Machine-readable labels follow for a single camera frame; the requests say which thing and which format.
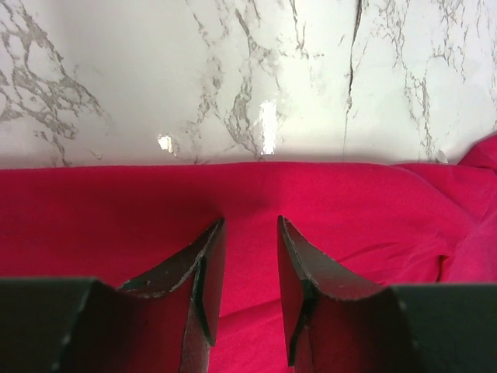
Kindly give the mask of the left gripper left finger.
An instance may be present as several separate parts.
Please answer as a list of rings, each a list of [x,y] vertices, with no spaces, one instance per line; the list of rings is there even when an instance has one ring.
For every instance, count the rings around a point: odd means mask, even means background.
[[[52,372],[206,372],[217,339],[226,221],[119,288],[92,280]]]

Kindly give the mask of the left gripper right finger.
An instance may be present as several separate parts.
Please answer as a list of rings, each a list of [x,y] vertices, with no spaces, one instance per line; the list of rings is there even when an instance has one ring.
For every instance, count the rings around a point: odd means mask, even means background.
[[[287,363],[295,372],[421,372],[392,289],[348,270],[284,216],[277,256]]]

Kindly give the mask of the red t shirt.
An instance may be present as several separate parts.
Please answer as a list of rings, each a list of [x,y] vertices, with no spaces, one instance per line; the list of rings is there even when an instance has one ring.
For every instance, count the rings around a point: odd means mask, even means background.
[[[1,173],[1,273],[122,284],[224,217],[212,372],[286,372],[276,221],[379,284],[496,279],[496,139],[454,166],[258,162]]]

